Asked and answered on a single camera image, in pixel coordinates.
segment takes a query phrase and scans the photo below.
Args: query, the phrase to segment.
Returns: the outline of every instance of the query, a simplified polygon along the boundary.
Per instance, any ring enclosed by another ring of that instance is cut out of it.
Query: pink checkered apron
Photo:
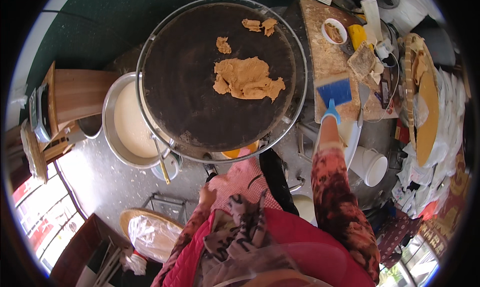
[[[245,156],[249,153],[250,150],[244,147],[240,150],[238,156]],[[268,190],[265,197],[265,207],[282,210],[279,203],[273,198],[267,181],[258,166],[257,159],[254,157],[235,162],[226,174],[214,176],[209,182],[209,189],[217,190],[212,211],[221,209],[229,213],[228,198],[233,194],[242,194],[250,203],[257,203],[260,200],[260,194],[265,189]]]

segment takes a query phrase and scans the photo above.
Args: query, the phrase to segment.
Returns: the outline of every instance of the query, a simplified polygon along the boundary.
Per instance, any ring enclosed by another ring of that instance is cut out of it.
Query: red vest
[[[289,253],[302,273],[324,281],[333,287],[374,287],[369,274],[351,257],[347,249],[332,235],[311,225],[302,218],[281,210],[265,208],[267,230],[280,244],[312,242],[301,250]],[[163,281],[163,287],[191,287],[204,248],[203,238],[212,231],[215,213],[212,212],[192,241],[183,249],[173,269]]]

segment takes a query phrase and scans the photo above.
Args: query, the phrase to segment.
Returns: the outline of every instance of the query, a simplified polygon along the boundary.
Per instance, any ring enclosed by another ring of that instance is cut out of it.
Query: cutting board
[[[310,44],[314,81],[327,79],[342,72],[348,72],[352,101],[337,106],[336,110],[340,114],[342,122],[356,121],[361,109],[358,90],[359,79],[347,64],[350,56],[341,50],[340,45],[331,44],[324,38],[322,35],[322,24],[327,18],[334,18],[347,28],[354,24],[360,24],[360,21],[342,10],[324,5],[315,0],[300,0],[300,6]],[[360,81],[370,88],[370,96],[365,104],[363,118],[364,120],[378,120],[385,111],[382,109],[380,101],[374,95],[375,91],[380,93],[380,86],[370,76],[366,76]],[[314,94],[315,122],[320,123],[327,107],[315,90]],[[398,115],[393,111],[392,114],[385,113],[384,118],[398,118]]]

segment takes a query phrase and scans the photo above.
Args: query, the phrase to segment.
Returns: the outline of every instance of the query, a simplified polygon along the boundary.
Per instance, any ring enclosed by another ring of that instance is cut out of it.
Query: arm
[[[378,284],[380,253],[372,227],[350,190],[336,119],[326,117],[320,130],[311,170],[318,228],[342,243]]]
[[[178,236],[177,242],[173,246],[172,252],[168,260],[163,263],[163,267],[160,272],[153,279],[151,287],[161,287],[163,280],[167,276],[167,273],[171,271],[177,259],[182,253],[183,249],[192,241],[192,237],[195,235],[200,226],[207,221],[210,216],[210,208],[212,207],[215,199],[217,198],[217,190],[208,190],[208,183],[206,183],[200,190],[200,200],[195,210],[193,211],[190,219],[183,228],[182,232]]]

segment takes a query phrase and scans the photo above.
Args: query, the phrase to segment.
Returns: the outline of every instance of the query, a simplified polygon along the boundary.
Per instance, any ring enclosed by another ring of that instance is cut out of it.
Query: round cast iron griddle
[[[178,15],[155,37],[142,70],[143,92],[155,122],[176,142],[211,152],[233,150],[263,137],[287,110],[295,82],[291,47],[278,25],[267,37],[243,27],[245,18],[266,19],[238,4],[202,5]],[[228,37],[231,54],[218,51],[217,37]],[[273,103],[213,89],[214,62],[255,56],[269,65],[270,78],[285,82]]]

